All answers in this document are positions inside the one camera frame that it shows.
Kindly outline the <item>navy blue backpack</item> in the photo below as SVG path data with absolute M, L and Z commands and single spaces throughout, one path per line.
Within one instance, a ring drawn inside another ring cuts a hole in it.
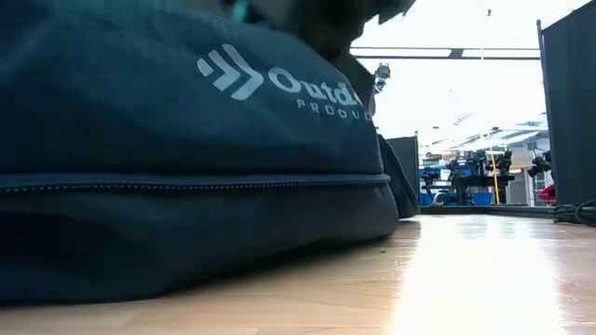
M 223 0 L 0 0 L 0 306 L 391 235 L 419 207 L 344 53 Z

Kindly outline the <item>background robot workstation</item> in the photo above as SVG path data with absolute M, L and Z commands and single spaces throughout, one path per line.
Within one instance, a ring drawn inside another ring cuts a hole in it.
M 506 190 L 514 180 L 510 174 L 512 152 L 494 155 L 500 205 L 507 203 Z M 423 206 L 489 206 L 494 201 L 494 180 L 490 152 L 478 150 L 466 152 L 443 166 L 419 169 L 424 192 L 420 195 Z

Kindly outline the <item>red background object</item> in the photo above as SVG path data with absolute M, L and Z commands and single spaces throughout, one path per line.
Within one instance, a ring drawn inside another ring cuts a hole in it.
M 556 206 L 557 199 L 555 194 L 555 185 L 551 184 L 537 194 L 538 198 L 547 206 Z

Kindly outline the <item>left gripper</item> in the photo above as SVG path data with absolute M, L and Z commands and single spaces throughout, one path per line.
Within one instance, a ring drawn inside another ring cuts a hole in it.
M 232 20 L 262 25 L 296 36 L 333 60 L 348 51 L 365 24 L 406 14 L 416 0 L 223 0 Z M 374 76 L 351 54 L 342 55 L 342 73 L 370 115 L 375 114 Z

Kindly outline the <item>black partition panel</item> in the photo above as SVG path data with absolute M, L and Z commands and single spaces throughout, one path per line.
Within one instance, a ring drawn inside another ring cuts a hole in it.
M 596 198 L 596 0 L 542 31 L 556 198 Z

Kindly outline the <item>yellow background pole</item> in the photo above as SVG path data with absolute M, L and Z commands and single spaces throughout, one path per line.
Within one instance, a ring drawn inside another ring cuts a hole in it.
M 498 176 L 496 171 L 496 162 L 494 157 L 494 146 L 492 142 L 492 137 L 489 140 L 490 142 L 490 156 L 491 156 L 491 163 L 493 169 L 493 180 L 494 180 L 494 201 L 497 205 L 500 205 L 500 195 L 499 195 L 499 186 L 498 186 Z

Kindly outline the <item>black metal table frame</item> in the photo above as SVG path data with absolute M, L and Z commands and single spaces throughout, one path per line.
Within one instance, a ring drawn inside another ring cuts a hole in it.
M 426 206 L 420 207 L 424 215 L 494 215 L 509 217 L 524 217 L 549 219 L 552 217 L 554 208 L 549 207 L 527 207 L 527 206 Z

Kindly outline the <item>black background cabinet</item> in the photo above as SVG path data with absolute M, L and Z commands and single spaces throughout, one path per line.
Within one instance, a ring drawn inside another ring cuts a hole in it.
M 400 137 L 387 141 L 400 160 L 404 175 L 416 191 L 419 188 L 418 177 L 418 140 L 416 136 Z

